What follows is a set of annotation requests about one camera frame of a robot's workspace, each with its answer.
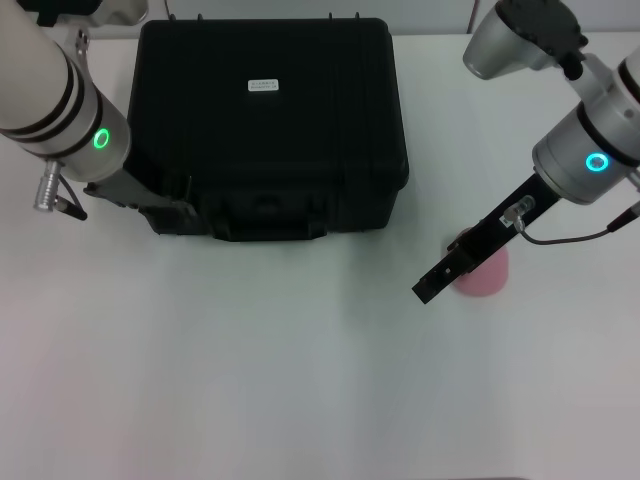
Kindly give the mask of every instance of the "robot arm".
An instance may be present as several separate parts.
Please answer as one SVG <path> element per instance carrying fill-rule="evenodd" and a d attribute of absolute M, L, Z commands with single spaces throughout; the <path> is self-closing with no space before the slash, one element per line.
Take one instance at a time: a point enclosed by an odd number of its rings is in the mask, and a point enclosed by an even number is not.
<path fill-rule="evenodd" d="M 640 189 L 640 49 L 615 70 L 595 55 L 571 11 L 559 0 L 500 0 L 464 54 L 467 68 L 489 80 L 523 68 L 563 70 L 581 102 L 533 149 L 534 175 L 449 247 L 414 287 L 424 303 L 471 273 L 518 234 L 537 245 L 591 240 L 640 215 L 640 202 L 589 237 L 537 241 L 526 225 L 564 198 L 589 205 L 625 178 Z"/>
<path fill-rule="evenodd" d="M 86 30 L 76 28 L 62 49 L 15 0 L 0 0 L 0 133 L 45 162 L 35 202 L 41 211 L 56 207 L 61 175 L 105 179 L 130 150 L 126 119 L 89 74 L 88 44 Z"/>

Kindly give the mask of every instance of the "silver connector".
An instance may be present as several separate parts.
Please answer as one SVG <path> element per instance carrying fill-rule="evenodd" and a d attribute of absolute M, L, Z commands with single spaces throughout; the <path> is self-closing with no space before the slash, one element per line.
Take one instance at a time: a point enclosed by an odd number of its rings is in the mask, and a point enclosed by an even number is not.
<path fill-rule="evenodd" d="M 39 212 L 53 212 L 58 195 L 58 182 L 62 165 L 55 160 L 47 160 L 44 175 L 40 179 L 38 193 L 33 208 Z"/>
<path fill-rule="evenodd" d="M 638 172 L 638 170 L 634 170 L 627 178 L 631 183 L 633 183 L 633 186 L 638 189 L 638 192 L 640 192 L 640 172 Z"/>
<path fill-rule="evenodd" d="M 504 218 L 513 223 L 518 233 L 524 232 L 526 225 L 522 217 L 536 207 L 536 201 L 531 195 L 523 197 L 518 203 L 511 205 L 504 211 Z"/>

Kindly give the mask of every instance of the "cable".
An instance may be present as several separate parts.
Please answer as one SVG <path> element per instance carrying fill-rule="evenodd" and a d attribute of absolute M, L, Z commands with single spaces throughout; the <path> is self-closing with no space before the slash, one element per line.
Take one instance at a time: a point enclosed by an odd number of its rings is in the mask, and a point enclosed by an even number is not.
<path fill-rule="evenodd" d="M 467 27 L 467 34 L 473 33 L 473 27 L 476 25 L 476 17 L 478 16 L 478 8 L 480 7 L 480 0 L 473 2 L 473 9 L 471 10 L 471 18 L 469 18 L 469 26 Z"/>
<path fill-rule="evenodd" d="M 60 178 L 60 183 L 67 190 L 67 192 L 69 192 L 69 196 L 71 197 L 71 200 L 73 200 L 73 203 L 75 203 L 76 207 L 84 211 L 84 208 L 82 208 L 82 204 L 80 203 L 80 200 L 76 196 L 76 193 L 73 191 L 73 188 L 71 188 L 71 185 L 69 185 L 69 182 L 67 182 L 67 179 L 64 178 L 62 175 L 60 175 L 59 178 Z"/>
<path fill-rule="evenodd" d="M 169 10 L 169 0 L 164 0 L 164 8 L 167 11 L 167 18 L 171 20 L 171 11 Z"/>
<path fill-rule="evenodd" d="M 558 240 L 536 240 L 535 238 L 531 238 L 527 232 L 524 230 L 520 232 L 522 238 L 524 238 L 527 242 L 533 243 L 534 245 L 562 245 L 565 243 L 579 243 L 579 242 L 588 242 L 589 240 L 595 240 L 597 238 L 602 238 L 605 235 L 609 235 L 611 232 L 609 230 L 603 230 L 600 233 L 596 233 L 594 235 L 587 235 L 586 237 L 576 237 L 576 238 L 561 238 Z"/>

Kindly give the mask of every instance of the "table surface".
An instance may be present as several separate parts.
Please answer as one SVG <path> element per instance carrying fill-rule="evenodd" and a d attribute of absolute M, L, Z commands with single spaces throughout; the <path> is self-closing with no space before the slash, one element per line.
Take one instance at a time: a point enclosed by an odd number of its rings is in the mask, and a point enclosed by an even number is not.
<path fill-rule="evenodd" d="M 516 239 L 492 298 L 411 291 L 577 102 L 557 71 L 477 80 L 468 40 L 395 39 L 412 174 L 380 232 L 158 237 L 88 197 L 85 224 L 40 215 L 40 164 L 2 139 L 0 477 L 639 478 L 640 224 Z M 597 34 L 590 51 L 615 65 L 639 43 Z M 136 46 L 91 47 L 122 111 Z M 563 202 L 531 233 L 599 231 L 636 200 L 625 184 Z"/>

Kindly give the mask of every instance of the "barcode label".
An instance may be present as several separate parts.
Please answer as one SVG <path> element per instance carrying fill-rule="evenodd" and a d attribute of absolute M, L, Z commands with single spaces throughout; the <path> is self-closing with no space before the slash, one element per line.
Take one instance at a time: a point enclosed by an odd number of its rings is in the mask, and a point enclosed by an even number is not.
<path fill-rule="evenodd" d="M 277 92 L 280 90 L 278 80 L 249 80 L 250 92 Z"/>
<path fill-rule="evenodd" d="M 507 220 L 506 218 L 504 218 L 504 216 L 500 217 L 500 221 L 502 222 L 502 224 L 509 228 L 511 227 L 511 225 L 513 225 L 513 222 L 510 222 L 509 220 Z"/>

